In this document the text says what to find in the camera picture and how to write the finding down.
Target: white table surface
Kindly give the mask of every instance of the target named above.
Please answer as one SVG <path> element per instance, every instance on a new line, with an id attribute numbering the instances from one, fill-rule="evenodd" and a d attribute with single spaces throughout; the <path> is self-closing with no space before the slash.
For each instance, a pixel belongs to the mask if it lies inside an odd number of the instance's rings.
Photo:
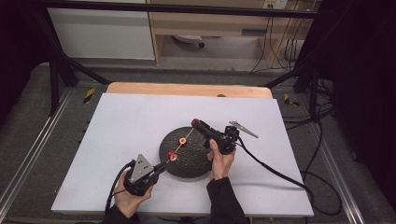
<path id="1" fill-rule="evenodd" d="M 259 160 L 302 182 L 276 100 L 202 96 L 105 93 L 78 153 L 59 190 L 52 211 L 66 214 L 103 212 L 120 168 L 142 153 L 157 164 L 163 138 L 201 119 L 223 132 L 228 121 L 259 136 L 241 132 L 247 149 Z M 249 217 L 313 216 L 305 191 L 265 170 L 241 148 L 229 173 L 233 190 Z M 151 199 L 138 212 L 157 216 L 210 213 L 208 174 L 181 179 L 164 172 Z"/>

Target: gray tool attachment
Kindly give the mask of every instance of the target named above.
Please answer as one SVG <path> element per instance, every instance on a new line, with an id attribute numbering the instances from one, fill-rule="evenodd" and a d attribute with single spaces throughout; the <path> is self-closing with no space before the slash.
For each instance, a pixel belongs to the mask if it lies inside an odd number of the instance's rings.
<path id="1" fill-rule="evenodd" d="M 148 160 L 146 160 L 142 154 L 139 154 L 137 156 L 136 164 L 134 165 L 134 172 L 129 179 L 130 183 L 133 184 L 136 180 L 150 174 L 153 170 L 154 167 L 148 162 Z"/>
<path id="2" fill-rule="evenodd" d="M 251 131 L 249 131 L 247 128 L 245 128 L 244 126 L 242 126 L 241 124 L 239 124 L 237 121 L 230 121 L 229 122 L 231 125 L 233 125 L 235 128 L 239 129 L 240 131 L 244 132 L 244 133 L 248 133 L 253 137 L 259 138 L 259 136 Z"/>

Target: round black base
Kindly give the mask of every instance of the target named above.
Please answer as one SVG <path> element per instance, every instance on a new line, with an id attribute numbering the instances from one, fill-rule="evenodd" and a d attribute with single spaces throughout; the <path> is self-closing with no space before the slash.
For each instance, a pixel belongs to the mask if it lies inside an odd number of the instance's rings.
<path id="1" fill-rule="evenodd" d="M 168 152 L 176 150 L 178 139 L 186 137 L 191 127 L 178 128 L 165 136 L 160 146 L 161 162 L 168 161 Z M 204 137 L 193 130 L 187 138 L 187 145 L 177 151 L 177 160 L 169 161 L 166 170 L 177 177 L 195 178 L 206 174 L 212 167 L 212 162 L 207 159 L 210 148 L 204 147 Z"/>

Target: black jacket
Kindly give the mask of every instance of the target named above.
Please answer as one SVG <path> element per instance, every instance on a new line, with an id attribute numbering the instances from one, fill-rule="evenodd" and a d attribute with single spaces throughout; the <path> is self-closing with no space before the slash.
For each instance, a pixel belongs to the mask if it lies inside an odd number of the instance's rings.
<path id="1" fill-rule="evenodd" d="M 206 189 L 212 202 L 210 224 L 248 224 L 228 177 L 211 180 Z M 135 224 L 135 220 L 134 217 L 127 218 L 117 206 L 113 206 L 102 224 Z"/>

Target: person's left hand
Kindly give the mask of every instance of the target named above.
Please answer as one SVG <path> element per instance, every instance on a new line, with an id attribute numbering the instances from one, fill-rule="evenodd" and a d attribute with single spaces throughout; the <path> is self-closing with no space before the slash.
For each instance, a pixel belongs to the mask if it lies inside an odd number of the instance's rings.
<path id="1" fill-rule="evenodd" d="M 126 172 L 123 172 L 120 176 L 119 183 L 114 189 L 114 193 L 120 192 L 122 190 L 125 190 L 125 187 L 123 186 L 123 182 L 125 179 Z M 143 196 L 136 196 L 132 195 L 130 192 L 127 190 L 116 194 L 115 197 L 115 203 L 116 206 L 120 209 L 120 211 L 128 218 L 132 217 L 134 213 L 136 212 L 137 208 L 139 205 L 151 198 L 151 191 L 152 191 L 151 186 L 148 191 L 146 191 L 146 194 Z"/>

